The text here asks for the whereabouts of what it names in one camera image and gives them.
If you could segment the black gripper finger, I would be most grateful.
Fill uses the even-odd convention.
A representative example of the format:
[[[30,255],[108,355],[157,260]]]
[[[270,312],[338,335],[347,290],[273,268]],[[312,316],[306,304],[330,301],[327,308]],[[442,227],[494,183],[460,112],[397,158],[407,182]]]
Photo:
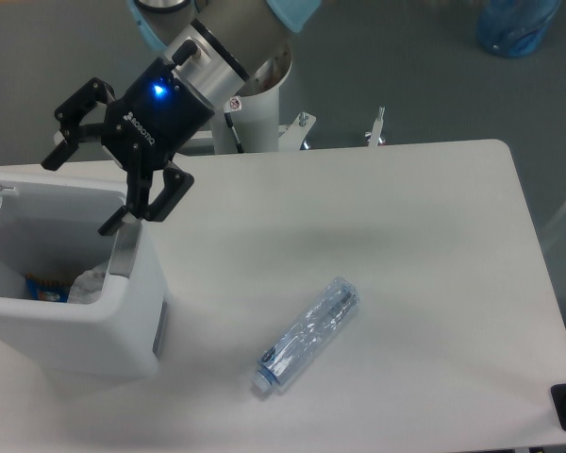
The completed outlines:
[[[53,151],[42,161],[42,168],[56,171],[72,157],[82,143],[100,141],[104,136],[115,135],[116,126],[110,125],[107,119],[102,123],[82,125],[83,119],[99,104],[108,106],[114,101],[113,88],[107,82],[94,77],[57,107],[57,141]]]
[[[153,173],[139,163],[126,171],[125,202],[98,228],[101,236],[114,235],[129,219],[163,222],[194,183],[193,175],[168,161],[162,169],[163,187],[150,202]]]

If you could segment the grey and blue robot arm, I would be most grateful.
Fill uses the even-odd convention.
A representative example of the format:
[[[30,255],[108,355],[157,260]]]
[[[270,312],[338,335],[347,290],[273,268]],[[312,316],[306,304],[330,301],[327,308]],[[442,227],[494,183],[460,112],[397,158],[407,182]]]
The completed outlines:
[[[126,173],[126,198],[98,229],[161,222],[192,186],[174,163],[190,138],[251,79],[321,5],[318,1],[132,1],[135,20],[163,50],[122,97],[92,78],[55,110],[56,171],[82,143],[98,141]]]

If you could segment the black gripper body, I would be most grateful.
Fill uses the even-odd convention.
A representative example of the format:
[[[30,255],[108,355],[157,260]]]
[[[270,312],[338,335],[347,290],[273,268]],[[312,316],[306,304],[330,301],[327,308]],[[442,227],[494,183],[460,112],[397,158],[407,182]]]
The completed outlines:
[[[118,100],[107,106],[101,144],[128,171],[163,169],[175,152],[213,116],[213,109],[155,59]]]

